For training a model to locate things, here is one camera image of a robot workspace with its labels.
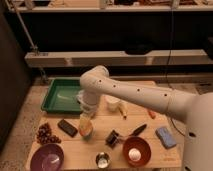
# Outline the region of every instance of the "maroon bowl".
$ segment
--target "maroon bowl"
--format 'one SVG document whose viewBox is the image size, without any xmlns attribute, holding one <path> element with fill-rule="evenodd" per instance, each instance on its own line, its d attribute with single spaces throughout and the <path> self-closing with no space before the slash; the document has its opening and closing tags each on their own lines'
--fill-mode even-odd
<svg viewBox="0 0 213 171">
<path fill-rule="evenodd" d="M 126 161 L 134 166 L 146 165 L 151 158 L 149 144 L 140 137 L 129 137 L 123 144 L 123 155 Z"/>
<path fill-rule="evenodd" d="M 62 148 L 57 144 L 41 146 L 33 155 L 31 171 L 59 171 L 64 161 Z"/>
</svg>

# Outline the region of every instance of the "green tray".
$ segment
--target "green tray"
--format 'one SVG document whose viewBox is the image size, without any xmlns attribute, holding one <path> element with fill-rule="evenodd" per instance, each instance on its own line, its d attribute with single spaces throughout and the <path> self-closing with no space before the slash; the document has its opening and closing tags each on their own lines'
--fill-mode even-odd
<svg viewBox="0 0 213 171">
<path fill-rule="evenodd" d="M 52 81 L 41 109 L 47 113 L 80 114 L 76 95 L 81 90 L 78 79 L 56 78 Z"/>
</svg>

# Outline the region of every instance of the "white egg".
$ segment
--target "white egg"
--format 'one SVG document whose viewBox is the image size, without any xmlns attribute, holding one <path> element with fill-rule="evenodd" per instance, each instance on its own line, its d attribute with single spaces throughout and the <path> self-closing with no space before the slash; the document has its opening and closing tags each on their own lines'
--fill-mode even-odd
<svg viewBox="0 0 213 171">
<path fill-rule="evenodd" d="M 139 161 L 141 159 L 141 153 L 137 148 L 132 148 L 131 150 L 129 150 L 129 158 L 132 161 Z"/>
</svg>

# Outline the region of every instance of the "wooden table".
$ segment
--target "wooden table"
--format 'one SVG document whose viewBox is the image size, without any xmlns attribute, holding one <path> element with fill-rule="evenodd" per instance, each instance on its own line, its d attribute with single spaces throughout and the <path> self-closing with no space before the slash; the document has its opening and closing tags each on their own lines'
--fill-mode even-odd
<svg viewBox="0 0 213 171">
<path fill-rule="evenodd" d="M 153 82 L 140 82 L 143 84 L 154 84 Z M 167 118 L 164 115 L 157 114 L 155 119 L 151 119 L 147 109 L 125 102 L 127 106 L 127 119 L 124 120 L 120 112 L 111 113 L 107 110 L 104 95 L 101 97 L 100 105 L 95 117 L 92 119 L 94 132 L 89 141 L 85 141 L 79 135 L 69 137 L 57 127 L 57 123 L 62 118 L 78 127 L 79 118 L 68 115 L 50 115 L 43 114 L 40 124 L 49 122 L 53 134 L 62 139 L 60 146 L 64 151 L 64 163 L 62 170 L 83 170 L 97 169 L 95 157 L 99 152 L 107 152 L 110 156 L 110 169 L 127 169 L 131 168 L 122 156 L 122 144 L 117 144 L 114 149 L 105 145 L 105 138 L 115 129 L 121 135 L 130 134 L 136 127 L 147 124 L 147 128 L 139 136 L 144 138 L 150 145 L 152 156 L 145 168 L 170 168 L 180 167 L 181 160 L 177 147 L 166 150 L 160 140 L 155 135 L 155 130 L 161 126 L 167 126 L 170 130 Z M 33 142 L 26 169 L 30 168 L 30 160 L 33 153 L 39 148 L 36 140 Z"/>
</svg>

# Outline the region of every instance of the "wall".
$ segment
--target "wall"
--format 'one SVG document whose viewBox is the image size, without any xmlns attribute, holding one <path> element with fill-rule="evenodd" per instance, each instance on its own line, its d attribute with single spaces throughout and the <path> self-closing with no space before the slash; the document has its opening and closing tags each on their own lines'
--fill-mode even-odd
<svg viewBox="0 0 213 171">
<path fill-rule="evenodd" d="M 17 117 L 30 86 L 30 70 L 15 39 L 0 1 L 0 150 Z"/>
</svg>

